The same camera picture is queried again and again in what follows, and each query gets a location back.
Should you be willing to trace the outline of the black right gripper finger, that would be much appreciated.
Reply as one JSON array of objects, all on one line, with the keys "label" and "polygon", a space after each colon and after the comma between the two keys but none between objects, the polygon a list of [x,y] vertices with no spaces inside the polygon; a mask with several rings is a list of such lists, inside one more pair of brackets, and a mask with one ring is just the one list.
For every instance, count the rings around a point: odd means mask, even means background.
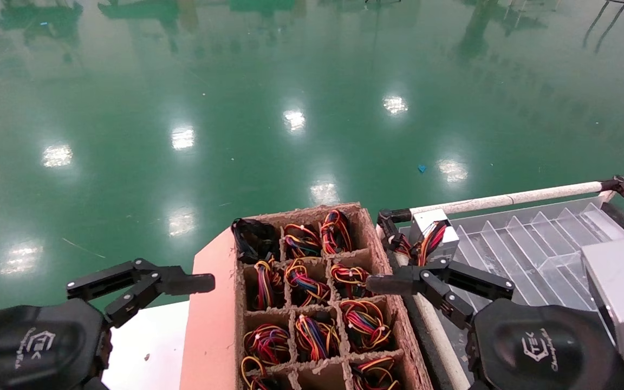
[{"label": "black right gripper finger", "polygon": [[366,279],[367,290],[374,294],[421,295],[460,330],[469,329],[475,309],[451,291],[451,287],[491,301],[510,300],[515,292],[515,284],[510,279],[452,260],[437,260],[424,266],[400,266],[393,274]]}]

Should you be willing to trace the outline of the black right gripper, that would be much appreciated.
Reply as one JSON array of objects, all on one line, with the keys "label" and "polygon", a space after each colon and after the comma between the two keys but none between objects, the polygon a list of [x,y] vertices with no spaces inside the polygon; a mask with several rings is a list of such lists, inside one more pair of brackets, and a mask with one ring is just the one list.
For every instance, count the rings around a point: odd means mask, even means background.
[{"label": "black right gripper", "polygon": [[466,351],[487,389],[602,389],[618,360],[597,313],[505,299],[473,317]]}]

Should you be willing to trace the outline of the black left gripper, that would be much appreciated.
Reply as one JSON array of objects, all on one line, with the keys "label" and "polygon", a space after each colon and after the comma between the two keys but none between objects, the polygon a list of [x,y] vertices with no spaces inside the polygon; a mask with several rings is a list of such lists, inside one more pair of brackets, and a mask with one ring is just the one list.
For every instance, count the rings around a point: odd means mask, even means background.
[{"label": "black left gripper", "polygon": [[106,317],[84,301],[0,309],[0,389],[105,389]]}]

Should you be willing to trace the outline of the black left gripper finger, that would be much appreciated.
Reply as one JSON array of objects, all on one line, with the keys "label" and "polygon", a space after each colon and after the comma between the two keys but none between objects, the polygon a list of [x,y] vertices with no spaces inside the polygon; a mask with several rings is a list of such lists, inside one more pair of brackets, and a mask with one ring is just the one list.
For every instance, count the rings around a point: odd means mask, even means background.
[{"label": "black left gripper finger", "polygon": [[186,274],[177,265],[158,266],[137,258],[69,282],[67,298],[88,302],[124,290],[119,298],[105,308],[109,325],[120,328],[161,294],[201,294],[211,292],[215,287],[213,274]]}]

